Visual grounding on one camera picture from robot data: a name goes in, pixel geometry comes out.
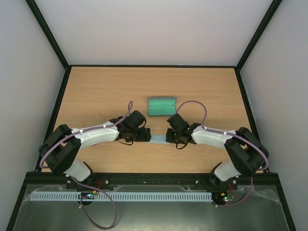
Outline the light blue cleaning cloth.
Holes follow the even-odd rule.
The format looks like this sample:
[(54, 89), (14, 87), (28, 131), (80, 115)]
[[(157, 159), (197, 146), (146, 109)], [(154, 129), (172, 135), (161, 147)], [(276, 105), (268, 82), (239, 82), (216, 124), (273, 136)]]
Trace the light blue cleaning cloth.
[(168, 144), (164, 135), (153, 135), (150, 139), (150, 143)]

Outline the grey glasses case green lining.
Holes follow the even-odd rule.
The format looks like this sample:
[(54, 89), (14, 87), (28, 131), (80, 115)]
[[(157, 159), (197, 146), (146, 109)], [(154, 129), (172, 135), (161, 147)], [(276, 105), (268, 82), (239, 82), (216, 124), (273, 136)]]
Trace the grey glasses case green lining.
[(148, 116), (172, 116), (176, 113), (176, 97), (149, 97), (148, 98)]

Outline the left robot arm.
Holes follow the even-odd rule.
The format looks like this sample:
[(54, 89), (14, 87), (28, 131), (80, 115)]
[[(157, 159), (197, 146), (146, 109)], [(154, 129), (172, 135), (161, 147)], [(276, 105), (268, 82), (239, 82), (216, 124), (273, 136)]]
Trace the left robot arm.
[(103, 142), (124, 140), (128, 145), (149, 142), (151, 130), (146, 118), (135, 110), (127, 116), (111, 119), (88, 128), (69, 128), (60, 125), (39, 147), (40, 167), (46, 164), (54, 175), (65, 174), (79, 182), (91, 182), (94, 175), (85, 162), (77, 160), (79, 151)]

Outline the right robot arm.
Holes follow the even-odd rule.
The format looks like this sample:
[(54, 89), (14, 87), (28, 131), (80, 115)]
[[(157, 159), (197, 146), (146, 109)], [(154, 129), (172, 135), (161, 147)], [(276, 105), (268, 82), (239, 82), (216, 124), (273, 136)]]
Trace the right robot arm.
[(241, 127), (238, 130), (219, 130), (205, 127), (200, 123), (189, 124), (179, 114), (171, 116), (167, 122), (166, 142), (173, 143), (177, 149), (182, 144), (209, 145), (225, 150), (228, 162), (218, 163), (210, 172), (209, 181), (214, 188), (221, 188), (237, 176), (252, 177), (257, 171), (269, 166), (269, 153), (252, 132)]

